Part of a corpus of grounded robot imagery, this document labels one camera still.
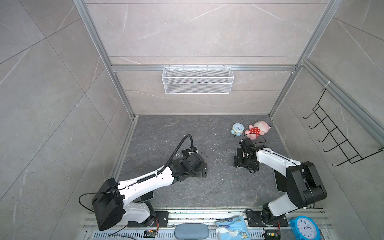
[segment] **gray marble floor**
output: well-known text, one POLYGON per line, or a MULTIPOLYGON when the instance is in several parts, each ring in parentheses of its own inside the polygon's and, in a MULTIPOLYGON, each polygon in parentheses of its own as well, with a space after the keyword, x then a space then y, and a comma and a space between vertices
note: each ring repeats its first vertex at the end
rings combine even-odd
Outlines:
MULTIPOLYGON (((261 164, 260 171, 251 174, 244 168, 234 168, 233 156, 240 137, 230 134, 235 122, 247 126, 262 120, 271 125, 267 115, 139 116, 119 180, 138 177, 164 165, 179 141, 189 133, 208 164, 208 177, 191 177, 156 189, 151 204, 154 207, 262 206, 282 194, 276 189, 273 169, 261 164)), ((264 145, 286 155, 274 127, 264 137, 264 145)), ((187 140, 179 154, 189 147, 187 140)))

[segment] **light blue alarm clock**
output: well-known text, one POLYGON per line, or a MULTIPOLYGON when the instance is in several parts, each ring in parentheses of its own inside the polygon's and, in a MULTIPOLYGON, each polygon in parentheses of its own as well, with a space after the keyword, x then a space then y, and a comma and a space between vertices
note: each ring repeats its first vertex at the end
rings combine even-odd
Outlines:
POLYGON ((244 126, 241 123, 235 123, 232 126, 231 133, 234 136, 241 136, 241 134, 243 134, 243 131, 244 131, 244 126))
POLYGON ((297 240, 320 240, 320 231, 309 217, 298 216, 289 222, 297 240))

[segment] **black wire hook rack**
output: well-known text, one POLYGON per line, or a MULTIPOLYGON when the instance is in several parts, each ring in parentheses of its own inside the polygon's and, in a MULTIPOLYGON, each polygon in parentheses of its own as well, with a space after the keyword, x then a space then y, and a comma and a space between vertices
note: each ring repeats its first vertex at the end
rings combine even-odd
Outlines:
POLYGON ((349 162, 349 163, 353 164, 353 163, 359 162, 359 161, 361 161, 361 160, 363 160, 363 159, 366 159, 366 158, 368 158, 368 157, 370 157, 370 156, 372 156, 372 155, 375 155, 376 153, 379 153, 379 152, 384 151, 384 147, 382 147, 382 148, 378 149, 377 152, 372 153, 371 155, 368 155, 368 156, 366 156, 366 157, 362 157, 362 156, 359 154, 359 152, 354 148, 354 146, 350 143, 350 141, 345 137, 345 135, 343 134, 343 132, 340 131, 339 127, 338 127, 338 126, 334 123, 334 121, 329 117, 329 115, 326 113, 326 111, 324 111, 324 109, 320 106, 320 104, 319 104, 319 103, 320 103, 320 100, 321 100, 321 98, 323 97, 323 95, 324 95, 326 89, 323 89, 323 90, 324 90, 324 91, 323 91, 323 93, 322 93, 322 95, 321 95, 319 101, 318 101, 318 102, 316 103, 316 105, 312 108, 312 113, 311 113, 308 117, 306 117, 306 118, 303 117, 303 119, 307 119, 307 118, 309 118, 312 114, 315 114, 315 115, 317 116, 317 118, 320 120, 320 122, 319 122, 318 124, 316 124, 314 127, 311 127, 311 126, 310 126, 310 129, 314 129, 314 128, 317 127, 320 123, 322 123, 323 126, 325 127, 325 129, 328 131, 328 133, 327 133, 327 135, 324 137, 324 139, 321 140, 321 141, 320 141, 320 139, 318 139, 318 141, 319 141, 319 142, 324 142, 325 139, 328 137, 328 135, 330 135, 330 136, 333 138, 333 140, 335 141, 335 143, 337 144, 336 146, 334 146, 334 147, 331 148, 330 150, 327 150, 327 151, 326 151, 326 150, 323 149, 323 151, 324 151, 324 152, 329 152, 329 151, 331 151, 331 150, 333 150, 333 149, 339 147, 340 150, 341 150, 341 152, 342 152, 342 153, 344 154, 344 156, 347 158, 347 160, 345 160, 344 162, 342 162, 342 163, 340 163, 340 164, 337 164, 337 165, 332 164, 332 166, 337 167, 337 166, 340 166, 341 164, 346 163, 346 162, 349 162), (324 117, 323 119, 321 119, 321 118, 319 117, 319 115, 316 113, 316 110, 318 110, 318 109, 321 109, 321 110, 324 112, 325 117, 324 117), (328 129, 328 127, 327 127, 327 126, 324 124, 324 122, 323 122, 325 119, 329 119, 329 120, 332 122, 332 124, 334 125, 334 128, 332 128, 331 130, 328 129), (338 143, 337 140, 335 139, 335 137, 332 135, 332 132, 333 132, 334 130, 336 130, 336 129, 339 130, 339 132, 341 133, 341 135, 342 135, 343 138, 345 139, 345 140, 343 140, 343 141, 340 142, 340 143, 338 143), (343 149, 342 149, 341 146, 340 146, 341 144, 343 144, 343 143, 345 143, 345 142, 346 142, 346 144, 349 144, 349 145, 353 148, 353 150, 357 153, 355 156, 349 158, 349 157, 345 154, 345 152, 343 151, 343 149), (355 159, 356 157, 359 157, 360 159, 357 160, 357 161, 351 162, 351 160, 352 160, 352 159, 355 159))

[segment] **pink pig plush toy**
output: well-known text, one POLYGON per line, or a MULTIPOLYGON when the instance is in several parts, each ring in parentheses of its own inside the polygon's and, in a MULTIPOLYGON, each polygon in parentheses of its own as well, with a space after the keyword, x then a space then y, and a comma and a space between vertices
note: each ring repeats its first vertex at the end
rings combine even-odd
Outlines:
POLYGON ((255 140, 259 135, 266 134, 271 126, 269 126, 268 123, 264 121, 258 121, 253 126, 249 125, 248 128, 249 130, 245 130, 244 133, 251 140, 255 140))

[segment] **zip tie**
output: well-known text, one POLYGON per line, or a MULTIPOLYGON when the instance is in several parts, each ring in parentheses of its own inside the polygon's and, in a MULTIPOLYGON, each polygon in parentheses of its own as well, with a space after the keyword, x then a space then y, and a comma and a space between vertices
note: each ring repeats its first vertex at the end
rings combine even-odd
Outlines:
POLYGON ((327 87, 327 86, 328 86, 328 84, 330 84, 330 83, 336 83, 336 82, 328 81, 328 83, 327 83, 327 84, 325 84, 324 88, 322 89, 321 93, 324 91, 324 89, 326 89, 326 87, 327 87))

